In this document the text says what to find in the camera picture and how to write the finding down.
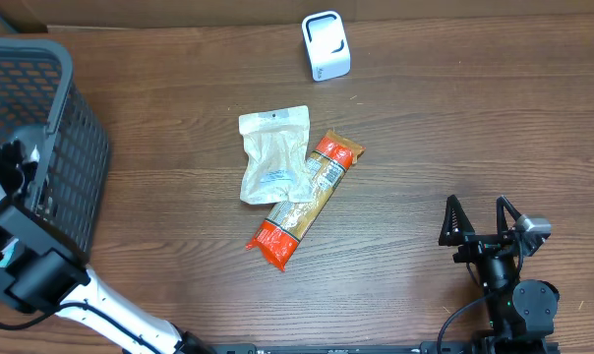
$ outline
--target snack bag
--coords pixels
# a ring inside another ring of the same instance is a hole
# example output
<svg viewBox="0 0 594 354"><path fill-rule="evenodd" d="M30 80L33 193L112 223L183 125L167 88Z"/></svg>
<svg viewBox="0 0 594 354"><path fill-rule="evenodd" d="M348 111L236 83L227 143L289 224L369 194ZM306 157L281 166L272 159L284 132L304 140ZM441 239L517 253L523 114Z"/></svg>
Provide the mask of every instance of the snack bag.
<svg viewBox="0 0 594 354"><path fill-rule="evenodd" d="M327 131L310 154L306 166L310 171L314 200L309 203L281 202L270 214L247 245L259 247L269 263L284 271L310 225L317 218L349 167L365 151L364 147Z"/></svg>
<svg viewBox="0 0 594 354"><path fill-rule="evenodd" d="M239 130L249 155L241 201L250 205L312 201L306 168L307 106L242 115Z"/></svg>

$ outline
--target wood grain surface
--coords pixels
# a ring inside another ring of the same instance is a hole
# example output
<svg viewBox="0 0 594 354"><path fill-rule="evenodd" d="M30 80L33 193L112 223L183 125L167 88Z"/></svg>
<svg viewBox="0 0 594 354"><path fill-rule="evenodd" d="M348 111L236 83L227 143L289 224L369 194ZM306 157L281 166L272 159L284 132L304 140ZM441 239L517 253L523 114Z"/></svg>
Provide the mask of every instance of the wood grain surface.
<svg viewBox="0 0 594 354"><path fill-rule="evenodd" d="M438 247L446 197L493 232L495 199L553 236L524 278L562 293L564 353L594 353L594 16L355 23L352 71L314 84L298 25L46 35L114 144L91 264L210 343L411 344L479 297ZM244 246L270 206L239 201L238 116L306 104L367 148L286 273ZM21 315L0 305L0 319ZM487 327L484 310L446 338ZM0 353L118 353L51 319Z"/></svg>

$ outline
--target black plastic basket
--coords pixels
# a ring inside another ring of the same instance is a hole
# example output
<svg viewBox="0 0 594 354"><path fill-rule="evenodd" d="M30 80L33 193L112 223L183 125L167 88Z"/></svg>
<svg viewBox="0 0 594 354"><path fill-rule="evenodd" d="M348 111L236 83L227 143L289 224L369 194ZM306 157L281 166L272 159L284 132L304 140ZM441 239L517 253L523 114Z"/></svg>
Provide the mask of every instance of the black plastic basket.
<svg viewBox="0 0 594 354"><path fill-rule="evenodd" d="M0 144L25 127L43 131L25 206L88 254L110 150L72 74L58 43L0 38Z"/></svg>

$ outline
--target orange package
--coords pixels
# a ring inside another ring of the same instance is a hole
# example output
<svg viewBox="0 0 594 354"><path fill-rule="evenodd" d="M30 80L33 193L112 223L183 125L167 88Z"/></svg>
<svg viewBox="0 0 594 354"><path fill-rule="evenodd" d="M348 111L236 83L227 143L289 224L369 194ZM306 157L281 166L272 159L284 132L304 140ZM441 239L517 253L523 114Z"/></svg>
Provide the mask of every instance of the orange package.
<svg viewBox="0 0 594 354"><path fill-rule="evenodd" d="M284 271L286 262L299 246L310 225L349 167L356 163L364 151L364 147L332 130L327 131L306 161L315 199L309 203L276 204L247 245L247 250L259 247L270 264Z"/></svg>

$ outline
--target plastic pouch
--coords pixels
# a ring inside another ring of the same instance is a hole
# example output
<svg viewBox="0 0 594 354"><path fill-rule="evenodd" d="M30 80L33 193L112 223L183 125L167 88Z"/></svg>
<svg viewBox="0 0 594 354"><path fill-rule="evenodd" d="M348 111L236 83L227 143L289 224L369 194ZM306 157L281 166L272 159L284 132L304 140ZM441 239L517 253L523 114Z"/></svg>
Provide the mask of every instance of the plastic pouch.
<svg viewBox="0 0 594 354"><path fill-rule="evenodd" d="M249 155L240 199L250 205L311 202L306 167L308 107L246 114L240 116L239 124Z"/></svg>

